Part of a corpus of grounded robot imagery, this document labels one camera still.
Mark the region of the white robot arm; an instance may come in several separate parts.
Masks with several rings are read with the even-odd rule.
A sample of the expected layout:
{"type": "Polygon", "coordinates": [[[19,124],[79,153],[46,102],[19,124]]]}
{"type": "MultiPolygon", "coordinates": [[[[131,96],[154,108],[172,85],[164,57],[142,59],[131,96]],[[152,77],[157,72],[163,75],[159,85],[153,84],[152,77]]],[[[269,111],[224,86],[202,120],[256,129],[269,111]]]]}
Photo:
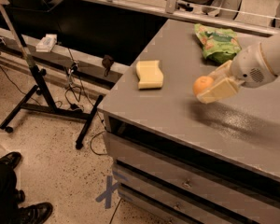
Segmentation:
{"type": "Polygon", "coordinates": [[[241,87],[258,88],[280,76],[280,32],[242,49],[209,75],[199,77],[193,93],[204,104],[236,95],[241,87]]]}

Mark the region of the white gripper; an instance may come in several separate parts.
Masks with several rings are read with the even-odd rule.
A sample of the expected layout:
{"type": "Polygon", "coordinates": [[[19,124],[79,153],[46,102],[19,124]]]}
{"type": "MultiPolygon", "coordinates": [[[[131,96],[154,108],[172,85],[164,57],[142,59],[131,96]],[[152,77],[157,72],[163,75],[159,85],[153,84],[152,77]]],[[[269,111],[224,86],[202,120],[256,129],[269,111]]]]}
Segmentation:
{"type": "Polygon", "coordinates": [[[260,43],[242,49],[233,60],[228,60],[209,76],[213,84],[199,93],[196,98],[204,104],[229,98],[235,95],[239,87],[230,79],[231,74],[242,81],[247,88],[257,88],[276,80],[277,75],[265,59],[260,43]]]}

